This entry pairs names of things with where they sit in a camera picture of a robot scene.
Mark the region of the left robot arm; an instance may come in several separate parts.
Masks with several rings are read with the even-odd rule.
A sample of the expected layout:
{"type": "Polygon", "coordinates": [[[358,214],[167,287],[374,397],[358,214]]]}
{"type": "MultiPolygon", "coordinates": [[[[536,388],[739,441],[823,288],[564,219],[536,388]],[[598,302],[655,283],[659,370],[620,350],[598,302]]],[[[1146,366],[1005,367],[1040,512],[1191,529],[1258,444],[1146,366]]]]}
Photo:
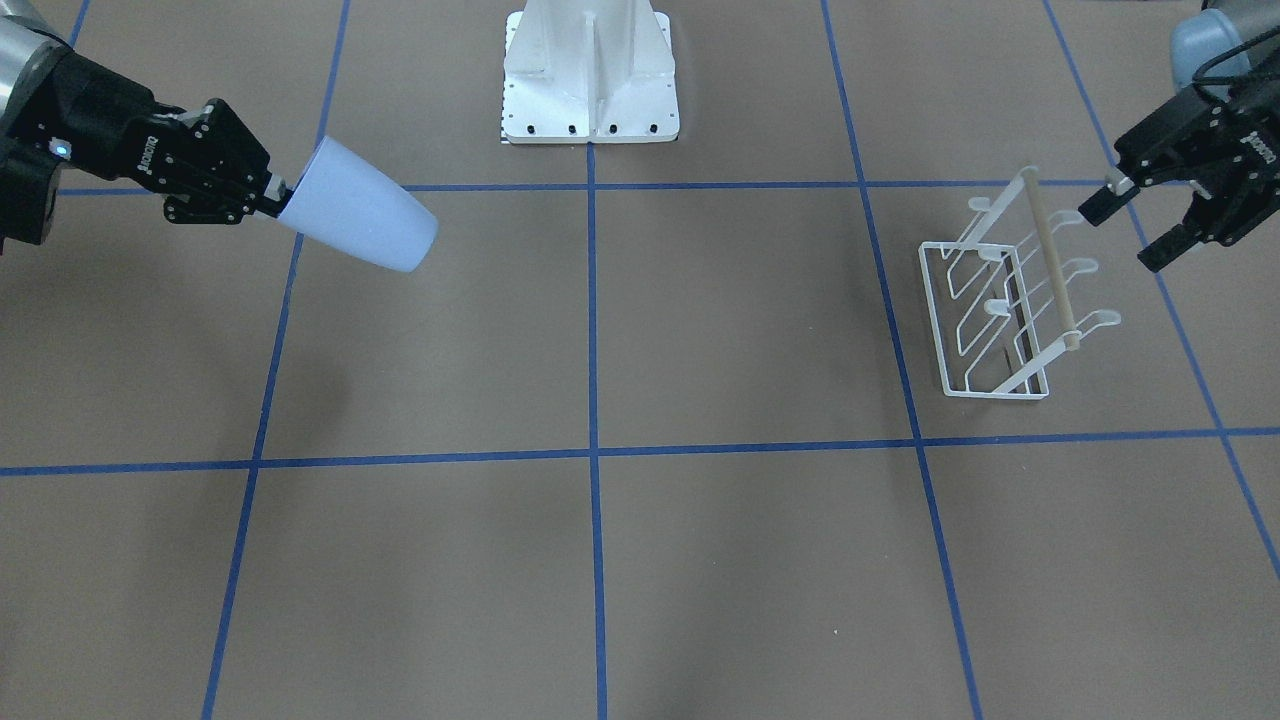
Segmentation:
{"type": "Polygon", "coordinates": [[[1100,225],[1142,190],[1184,182],[1183,219],[1138,255],[1161,272],[1203,243],[1233,246],[1277,211],[1275,1],[1206,1],[1170,36],[1174,95],[1114,145],[1103,186],[1079,206],[1100,225]]]}

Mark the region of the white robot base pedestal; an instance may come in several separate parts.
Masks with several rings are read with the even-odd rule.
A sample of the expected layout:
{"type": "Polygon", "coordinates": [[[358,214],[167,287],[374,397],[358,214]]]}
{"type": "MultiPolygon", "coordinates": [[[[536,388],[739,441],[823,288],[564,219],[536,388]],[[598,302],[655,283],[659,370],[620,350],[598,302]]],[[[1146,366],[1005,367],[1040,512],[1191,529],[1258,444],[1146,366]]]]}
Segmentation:
{"type": "Polygon", "coordinates": [[[527,1],[504,22],[500,137],[668,143],[681,113],[672,24],[649,1],[527,1]]]}

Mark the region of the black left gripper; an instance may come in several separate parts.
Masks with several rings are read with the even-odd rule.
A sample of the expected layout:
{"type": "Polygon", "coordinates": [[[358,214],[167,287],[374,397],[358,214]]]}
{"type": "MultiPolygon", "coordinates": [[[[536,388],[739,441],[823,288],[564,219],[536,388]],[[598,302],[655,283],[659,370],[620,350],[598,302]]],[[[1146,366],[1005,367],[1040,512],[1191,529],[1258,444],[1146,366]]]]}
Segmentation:
{"type": "Polygon", "coordinates": [[[1115,143],[1117,163],[1078,206],[1100,227],[1142,190],[1185,181],[1193,188],[1183,220],[1137,259],[1160,273],[1203,243],[1231,246],[1277,211],[1277,79],[1247,79],[1216,97],[1189,87],[1115,143]]]}

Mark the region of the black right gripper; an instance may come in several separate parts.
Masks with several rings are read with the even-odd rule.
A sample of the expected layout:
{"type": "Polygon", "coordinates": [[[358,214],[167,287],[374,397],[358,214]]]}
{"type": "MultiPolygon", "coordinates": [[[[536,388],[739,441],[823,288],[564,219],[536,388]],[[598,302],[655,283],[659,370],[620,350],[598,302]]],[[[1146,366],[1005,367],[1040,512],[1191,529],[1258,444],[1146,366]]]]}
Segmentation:
{"type": "Polygon", "coordinates": [[[175,224],[278,218],[293,193],[227,101],[214,97],[195,110],[166,105],[78,54],[60,59],[45,81],[45,131],[47,141],[67,146],[61,159],[77,169],[164,196],[175,224]]]}

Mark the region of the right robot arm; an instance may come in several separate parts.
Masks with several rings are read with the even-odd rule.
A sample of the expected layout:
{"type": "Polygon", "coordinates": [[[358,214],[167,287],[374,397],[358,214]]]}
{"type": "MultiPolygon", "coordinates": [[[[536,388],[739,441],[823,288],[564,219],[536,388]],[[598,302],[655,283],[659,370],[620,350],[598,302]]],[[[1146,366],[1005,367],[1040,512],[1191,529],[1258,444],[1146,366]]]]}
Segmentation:
{"type": "Polygon", "coordinates": [[[275,219],[294,195],[228,102],[160,102],[77,53],[27,1],[3,4],[1,141],[4,241],[46,242],[68,167],[136,182],[179,225],[275,219]]]}

